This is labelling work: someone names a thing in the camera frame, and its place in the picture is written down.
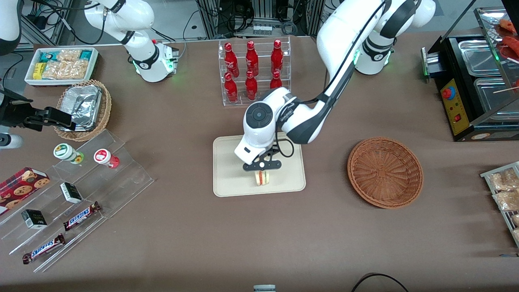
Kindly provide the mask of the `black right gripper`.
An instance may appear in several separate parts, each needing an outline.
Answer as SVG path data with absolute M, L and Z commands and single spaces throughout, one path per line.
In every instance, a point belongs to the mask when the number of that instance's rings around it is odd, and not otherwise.
M 28 128 L 41 132 L 44 126 L 40 109 L 32 107 L 33 100 L 14 91 L 1 91 L 4 98 L 0 106 L 0 122 L 6 127 Z M 56 131 L 76 131 L 72 116 L 54 107 L 45 107 L 45 119 L 53 122 Z

